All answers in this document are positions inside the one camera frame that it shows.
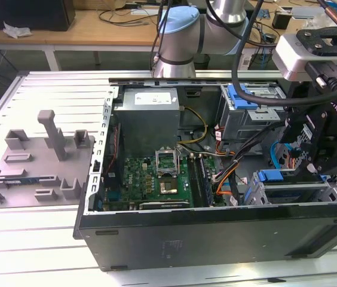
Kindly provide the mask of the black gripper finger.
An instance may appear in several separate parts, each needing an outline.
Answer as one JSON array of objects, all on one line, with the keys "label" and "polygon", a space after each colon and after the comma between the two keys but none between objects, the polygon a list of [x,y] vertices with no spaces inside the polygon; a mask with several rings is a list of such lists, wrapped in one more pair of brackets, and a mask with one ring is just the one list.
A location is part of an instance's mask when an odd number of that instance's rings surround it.
[{"label": "black gripper finger", "polygon": [[337,139],[307,141],[300,148],[305,156],[294,171],[295,176],[337,175]]},{"label": "black gripper finger", "polygon": [[279,143],[290,144],[296,141],[305,124],[311,130],[312,135],[316,133],[320,136],[328,119],[328,110],[328,104],[324,104],[291,112],[286,118],[286,125],[280,134]]}]

